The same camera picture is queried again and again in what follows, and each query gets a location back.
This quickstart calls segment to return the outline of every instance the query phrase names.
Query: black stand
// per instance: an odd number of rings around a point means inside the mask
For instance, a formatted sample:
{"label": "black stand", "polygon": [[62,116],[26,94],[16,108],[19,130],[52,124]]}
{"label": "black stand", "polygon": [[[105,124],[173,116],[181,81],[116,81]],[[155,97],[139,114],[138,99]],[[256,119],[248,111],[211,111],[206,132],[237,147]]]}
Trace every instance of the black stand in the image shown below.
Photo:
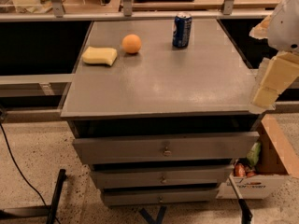
{"label": "black stand", "polygon": [[243,199],[242,194],[240,193],[238,187],[236,186],[234,177],[232,175],[229,176],[229,180],[242,210],[242,224],[250,224],[253,214],[251,213],[249,207],[247,206],[245,200]]}
{"label": "black stand", "polygon": [[51,205],[3,209],[0,210],[0,220],[13,218],[48,217],[46,224],[53,224],[65,179],[65,169],[61,169],[58,174]]}

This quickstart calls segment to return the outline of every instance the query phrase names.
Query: metal leg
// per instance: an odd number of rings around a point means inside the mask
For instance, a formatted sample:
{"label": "metal leg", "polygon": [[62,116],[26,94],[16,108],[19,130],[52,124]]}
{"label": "metal leg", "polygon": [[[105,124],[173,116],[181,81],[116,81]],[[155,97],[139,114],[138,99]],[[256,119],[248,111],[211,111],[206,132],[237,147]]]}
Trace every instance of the metal leg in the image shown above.
{"label": "metal leg", "polygon": [[65,14],[62,0],[51,0],[53,6],[53,12],[56,18],[62,18]]}
{"label": "metal leg", "polygon": [[63,183],[66,179],[65,169],[61,169],[58,174],[57,183],[55,187],[55,191],[52,198],[52,203],[50,205],[50,212],[47,219],[47,224],[53,224],[56,217],[58,202],[60,199],[60,194],[62,193]]}
{"label": "metal leg", "polygon": [[223,15],[231,15],[233,8],[234,8],[234,1],[235,0],[224,0],[222,7],[221,7],[221,12]]}
{"label": "metal leg", "polygon": [[65,169],[61,169],[58,174],[51,205],[3,209],[0,210],[0,220],[29,217],[48,217],[47,224],[53,224],[65,179]]}
{"label": "metal leg", "polygon": [[132,16],[132,0],[122,0],[123,15]]}
{"label": "metal leg", "polygon": [[0,122],[2,122],[6,118],[6,115],[7,115],[7,111],[0,104]]}
{"label": "metal leg", "polygon": [[235,195],[238,199],[239,205],[242,210],[242,224],[250,224],[253,214],[250,212],[250,209],[247,206],[245,200],[243,199],[243,196],[242,196],[241,192],[239,191],[239,188],[237,187],[237,185],[234,181],[234,177],[232,175],[229,175],[229,180],[232,184],[233,190],[235,192]]}

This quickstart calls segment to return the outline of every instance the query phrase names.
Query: drawer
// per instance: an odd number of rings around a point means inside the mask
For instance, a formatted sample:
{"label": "drawer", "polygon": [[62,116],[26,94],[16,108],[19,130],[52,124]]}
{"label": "drawer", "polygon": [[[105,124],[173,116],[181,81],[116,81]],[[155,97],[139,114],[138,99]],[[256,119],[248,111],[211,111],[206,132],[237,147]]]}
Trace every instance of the drawer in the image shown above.
{"label": "drawer", "polygon": [[187,203],[210,201],[216,198],[217,189],[171,189],[150,191],[128,191],[102,193],[101,198],[105,205],[135,205],[135,204],[162,204]]}
{"label": "drawer", "polygon": [[192,184],[220,184],[233,171],[233,165],[134,169],[91,172],[94,185],[99,189],[129,187],[159,187]]}
{"label": "drawer", "polygon": [[255,130],[260,115],[222,112],[190,116],[186,113],[168,117],[167,114],[148,114],[144,118],[72,120],[74,135],[80,138],[169,135],[185,133],[236,133]]}
{"label": "drawer", "polygon": [[247,155],[257,132],[82,138],[73,143],[83,164],[237,159]]}

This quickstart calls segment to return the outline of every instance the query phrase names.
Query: terrazzo floor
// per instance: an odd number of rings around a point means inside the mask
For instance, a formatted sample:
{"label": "terrazzo floor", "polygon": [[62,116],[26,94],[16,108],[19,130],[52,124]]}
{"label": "terrazzo floor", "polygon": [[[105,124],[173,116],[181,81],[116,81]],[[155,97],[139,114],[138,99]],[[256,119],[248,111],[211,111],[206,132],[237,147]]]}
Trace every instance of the terrazzo floor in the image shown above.
{"label": "terrazzo floor", "polygon": [[[299,114],[274,114],[299,155]],[[74,139],[59,110],[10,111],[3,123],[11,150],[22,172],[50,204],[57,174],[65,168],[57,218],[62,224],[147,224],[139,214],[145,208],[155,219],[160,206],[140,205],[107,208],[72,147]],[[254,224],[299,223],[299,180],[290,178],[264,200],[247,200]],[[19,175],[0,133],[0,210],[42,205],[39,197]],[[241,223],[237,200],[168,204],[163,224]],[[0,223],[46,223],[46,217],[0,220]]]}

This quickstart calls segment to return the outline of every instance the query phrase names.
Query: blue can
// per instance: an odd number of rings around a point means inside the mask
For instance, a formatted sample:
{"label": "blue can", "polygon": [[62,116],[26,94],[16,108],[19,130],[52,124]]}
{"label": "blue can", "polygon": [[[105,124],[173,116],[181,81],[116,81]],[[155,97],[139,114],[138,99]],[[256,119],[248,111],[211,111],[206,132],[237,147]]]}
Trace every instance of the blue can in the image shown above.
{"label": "blue can", "polygon": [[192,16],[187,12],[179,12],[175,17],[172,45],[177,48],[186,48],[189,43]]}

